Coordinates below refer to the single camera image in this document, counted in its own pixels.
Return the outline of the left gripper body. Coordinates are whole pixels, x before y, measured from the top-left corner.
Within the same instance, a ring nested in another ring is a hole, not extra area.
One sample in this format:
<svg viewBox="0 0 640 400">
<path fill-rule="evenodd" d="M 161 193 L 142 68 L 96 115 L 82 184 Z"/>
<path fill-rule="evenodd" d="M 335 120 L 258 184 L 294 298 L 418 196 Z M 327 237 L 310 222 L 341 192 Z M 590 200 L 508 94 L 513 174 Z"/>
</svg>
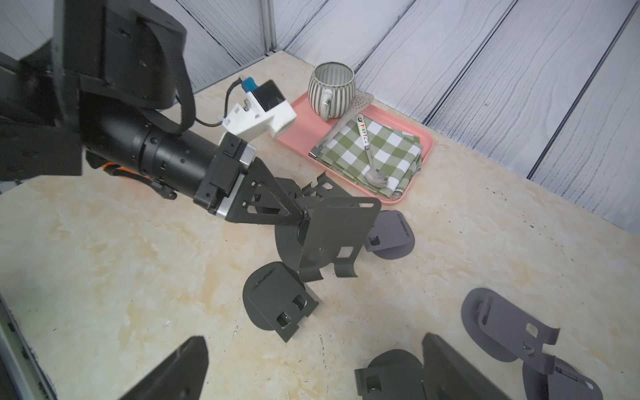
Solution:
<svg viewBox="0 0 640 400">
<path fill-rule="evenodd" d="M 193 202 L 226 218 L 256 156 L 256 148 L 233 133 L 223 135 Z"/>
</svg>

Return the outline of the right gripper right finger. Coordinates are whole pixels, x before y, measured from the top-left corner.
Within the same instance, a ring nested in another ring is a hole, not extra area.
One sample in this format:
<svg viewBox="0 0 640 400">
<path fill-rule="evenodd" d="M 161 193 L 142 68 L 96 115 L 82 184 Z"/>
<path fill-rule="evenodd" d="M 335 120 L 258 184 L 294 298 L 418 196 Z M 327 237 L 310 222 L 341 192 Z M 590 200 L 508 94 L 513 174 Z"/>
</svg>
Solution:
<svg viewBox="0 0 640 400">
<path fill-rule="evenodd" d="M 427 333 L 422 345 L 427 399 L 509 399 L 439 335 Z"/>
</svg>

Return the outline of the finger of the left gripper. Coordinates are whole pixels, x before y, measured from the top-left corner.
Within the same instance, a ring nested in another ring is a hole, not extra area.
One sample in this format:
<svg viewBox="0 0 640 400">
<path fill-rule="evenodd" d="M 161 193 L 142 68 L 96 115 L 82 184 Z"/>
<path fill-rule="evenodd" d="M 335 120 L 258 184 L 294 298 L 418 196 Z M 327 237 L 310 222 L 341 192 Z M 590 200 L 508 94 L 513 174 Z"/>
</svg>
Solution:
<svg viewBox="0 0 640 400">
<path fill-rule="evenodd" d="M 303 211 L 261 158 L 243 176 L 225 220 L 230 223 L 299 225 Z"/>
<path fill-rule="evenodd" d="M 249 200 L 249 222 L 257 225 L 301 225 L 311 219 L 302 189 L 289 178 L 265 172 L 249 174 L 253 190 Z"/>
</svg>

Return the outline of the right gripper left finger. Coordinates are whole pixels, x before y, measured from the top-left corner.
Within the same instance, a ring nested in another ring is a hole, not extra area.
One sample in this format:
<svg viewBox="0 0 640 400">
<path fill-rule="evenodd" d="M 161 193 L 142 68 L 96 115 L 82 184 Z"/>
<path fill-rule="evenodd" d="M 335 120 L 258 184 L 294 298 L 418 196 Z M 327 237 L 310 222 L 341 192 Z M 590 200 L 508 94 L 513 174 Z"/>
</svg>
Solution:
<svg viewBox="0 0 640 400">
<path fill-rule="evenodd" d="M 203 336 L 191 336 L 121 399 L 200 399 L 208 370 Z"/>
</svg>

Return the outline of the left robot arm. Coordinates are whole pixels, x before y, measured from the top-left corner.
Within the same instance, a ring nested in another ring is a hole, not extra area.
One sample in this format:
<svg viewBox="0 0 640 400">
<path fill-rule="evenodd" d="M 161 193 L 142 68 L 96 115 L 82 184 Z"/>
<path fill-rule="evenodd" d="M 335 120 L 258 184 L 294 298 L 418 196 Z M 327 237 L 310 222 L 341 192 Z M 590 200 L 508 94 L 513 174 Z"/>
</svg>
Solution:
<svg viewBox="0 0 640 400">
<path fill-rule="evenodd" d="M 79 176 L 88 164 L 231 223 L 307 221 L 295 182 L 273 176 L 252 144 L 293 125 L 291 104 L 273 81 L 237 78 L 245 100 L 223 110 L 221 140 L 196 134 L 186 38 L 149 1 L 57 1 L 52 38 L 1 57 L 2 180 Z"/>
</svg>

